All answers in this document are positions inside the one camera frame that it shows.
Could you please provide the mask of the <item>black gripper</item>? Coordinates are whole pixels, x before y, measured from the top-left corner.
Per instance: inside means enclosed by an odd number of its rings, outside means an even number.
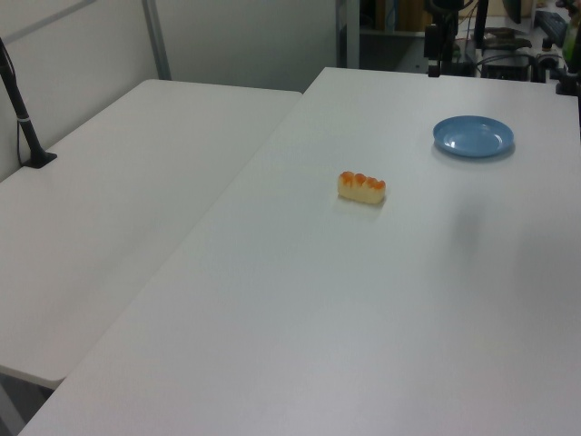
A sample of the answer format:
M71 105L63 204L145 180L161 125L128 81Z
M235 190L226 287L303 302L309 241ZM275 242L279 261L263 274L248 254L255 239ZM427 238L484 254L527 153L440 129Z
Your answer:
M440 23L440 26L432 24L425 28L424 57L428 59L429 77L440 76L440 61L451 61L459 13L471 5L471 0L429 0L432 22Z

